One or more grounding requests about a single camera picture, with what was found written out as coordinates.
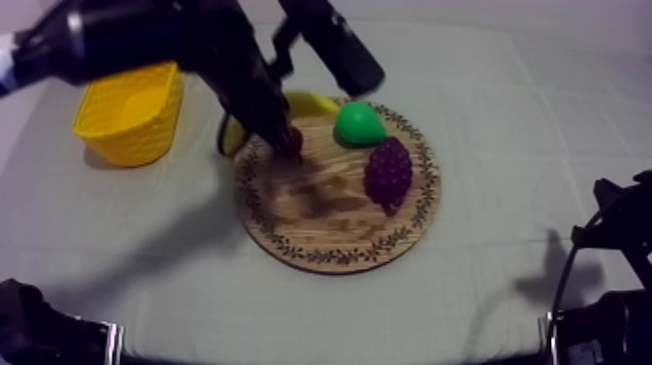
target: yellow plastic basket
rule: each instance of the yellow plastic basket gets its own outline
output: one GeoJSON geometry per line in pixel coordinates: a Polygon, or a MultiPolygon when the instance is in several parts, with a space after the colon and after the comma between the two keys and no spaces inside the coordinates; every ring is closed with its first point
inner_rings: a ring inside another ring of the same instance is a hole
{"type": "Polygon", "coordinates": [[[145,165],[172,146],[180,104],[176,63],[125,72],[88,87],[73,133],[115,165],[145,165]]]}

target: purple grapes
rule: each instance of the purple grapes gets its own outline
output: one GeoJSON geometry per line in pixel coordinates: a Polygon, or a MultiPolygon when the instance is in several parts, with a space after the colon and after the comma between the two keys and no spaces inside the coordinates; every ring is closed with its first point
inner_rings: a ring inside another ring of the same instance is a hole
{"type": "Polygon", "coordinates": [[[396,137],[387,138],[369,158],[365,169],[365,190],[391,216],[408,195],[412,185],[412,161],[396,137]]]}

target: red fruit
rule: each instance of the red fruit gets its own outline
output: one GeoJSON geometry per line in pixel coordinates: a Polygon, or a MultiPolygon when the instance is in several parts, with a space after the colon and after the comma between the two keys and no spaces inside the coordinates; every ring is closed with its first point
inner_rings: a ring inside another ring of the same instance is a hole
{"type": "Polygon", "coordinates": [[[412,185],[412,161],[396,137],[387,138],[369,158],[365,169],[365,190],[388,215],[395,214],[412,185]]]}
{"type": "Polygon", "coordinates": [[[292,139],[292,153],[301,156],[301,148],[304,146],[304,135],[292,125],[290,125],[290,139],[292,139]]]}

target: round wooden board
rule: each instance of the round wooden board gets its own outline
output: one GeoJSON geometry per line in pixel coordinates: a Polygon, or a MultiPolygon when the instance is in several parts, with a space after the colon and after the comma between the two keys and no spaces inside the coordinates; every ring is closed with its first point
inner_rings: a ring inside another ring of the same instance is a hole
{"type": "Polygon", "coordinates": [[[394,216],[387,216],[365,193],[364,169],[373,149],[338,145],[332,117],[293,120],[304,135],[303,164],[275,157],[258,137],[237,156],[241,219],[273,257],[314,273],[367,271],[405,253],[432,223],[441,190],[432,150],[404,117],[370,105],[412,159],[412,186],[394,216]]]}

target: gray tablecloth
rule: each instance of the gray tablecloth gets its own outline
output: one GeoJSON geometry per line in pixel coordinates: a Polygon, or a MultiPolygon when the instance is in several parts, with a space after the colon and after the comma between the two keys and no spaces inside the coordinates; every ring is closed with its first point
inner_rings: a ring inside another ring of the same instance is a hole
{"type": "MultiPolygon", "coordinates": [[[[185,79],[172,150],[105,164],[71,133],[82,91],[53,83],[0,179],[0,277],[127,327],[136,354],[228,364],[425,364],[538,349],[594,179],[650,166],[640,57],[435,24],[353,22],[387,72],[371,98],[409,118],[442,170],[434,225],[390,265],[323,277],[277,262],[233,215],[221,109],[185,79]]],[[[272,27],[259,29],[269,52],[272,27]]],[[[287,88],[341,94],[305,45],[287,88]]],[[[567,305],[605,289],[582,253],[567,305]]]]}

